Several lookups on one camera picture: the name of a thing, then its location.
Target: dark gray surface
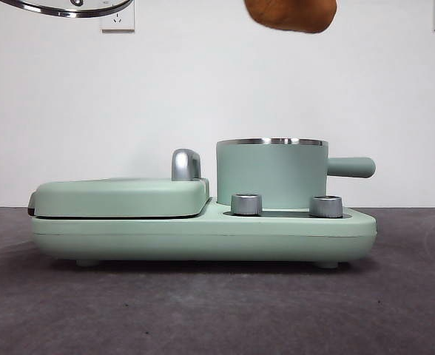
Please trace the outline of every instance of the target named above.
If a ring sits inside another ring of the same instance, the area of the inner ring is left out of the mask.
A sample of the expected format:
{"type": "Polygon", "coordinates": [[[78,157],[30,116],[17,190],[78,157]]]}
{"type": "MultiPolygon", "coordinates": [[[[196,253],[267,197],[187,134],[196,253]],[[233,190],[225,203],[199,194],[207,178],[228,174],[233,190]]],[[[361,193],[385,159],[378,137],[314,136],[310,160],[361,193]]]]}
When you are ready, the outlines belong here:
{"type": "Polygon", "coordinates": [[[360,209],[370,257],[306,263],[44,256],[0,209],[0,354],[435,354],[435,209],[360,209]]]}

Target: white wall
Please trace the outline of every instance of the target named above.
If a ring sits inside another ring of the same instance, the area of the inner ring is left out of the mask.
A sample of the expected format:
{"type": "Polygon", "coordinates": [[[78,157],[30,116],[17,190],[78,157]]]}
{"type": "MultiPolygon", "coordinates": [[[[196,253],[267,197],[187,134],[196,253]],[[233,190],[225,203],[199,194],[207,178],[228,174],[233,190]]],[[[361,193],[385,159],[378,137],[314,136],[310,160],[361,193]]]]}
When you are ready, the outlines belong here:
{"type": "Polygon", "coordinates": [[[255,24],[241,0],[136,0],[135,34],[0,2],[0,206],[50,180],[169,176],[172,151],[291,136],[372,157],[330,177],[348,206],[435,206],[431,0],[340,0],[320,35],[255,24]]]}

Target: pot handle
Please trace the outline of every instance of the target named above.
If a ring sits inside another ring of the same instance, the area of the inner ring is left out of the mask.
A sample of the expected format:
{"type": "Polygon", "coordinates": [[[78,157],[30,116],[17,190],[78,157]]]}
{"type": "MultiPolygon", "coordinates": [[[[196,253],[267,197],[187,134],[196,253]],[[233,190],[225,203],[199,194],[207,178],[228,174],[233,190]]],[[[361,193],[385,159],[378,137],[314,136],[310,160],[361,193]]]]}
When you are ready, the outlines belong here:
{"type": "Polygon", "coordinates": [[[369,178],[375,173],[375,163],[370,158],[329,158],[328,175],[350,178],[369,178]]]}

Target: mint green pot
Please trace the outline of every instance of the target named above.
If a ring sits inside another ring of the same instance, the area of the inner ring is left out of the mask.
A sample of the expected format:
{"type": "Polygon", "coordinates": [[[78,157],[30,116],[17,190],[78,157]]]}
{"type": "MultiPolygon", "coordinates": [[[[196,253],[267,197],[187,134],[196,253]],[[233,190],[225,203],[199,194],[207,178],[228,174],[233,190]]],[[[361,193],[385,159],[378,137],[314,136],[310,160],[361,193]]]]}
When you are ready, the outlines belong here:
{"type": "Polygon", "coordinates": [[[328,143],[296,138],[250,138],[216,146],[217,202],[233,194],[262,195],[264,209],[306,209],[313,196],[326,195],[326,177],[369,178],[370,158],[329,158],[328,143]]]}

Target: silver pot rim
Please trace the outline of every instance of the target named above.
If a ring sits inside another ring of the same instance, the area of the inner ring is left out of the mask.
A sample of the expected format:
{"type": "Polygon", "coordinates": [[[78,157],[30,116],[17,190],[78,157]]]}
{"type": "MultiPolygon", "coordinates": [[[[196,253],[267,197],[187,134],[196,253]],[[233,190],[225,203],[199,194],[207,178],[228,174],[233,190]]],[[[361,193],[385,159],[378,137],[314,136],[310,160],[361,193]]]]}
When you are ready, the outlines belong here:
{"type": "Polygon", "coordinates": [[[217,142],[217,146],[228,144],[299,144],[301,146],[328,146],[328,142],[305,138],[241,138],[217,142]]]}

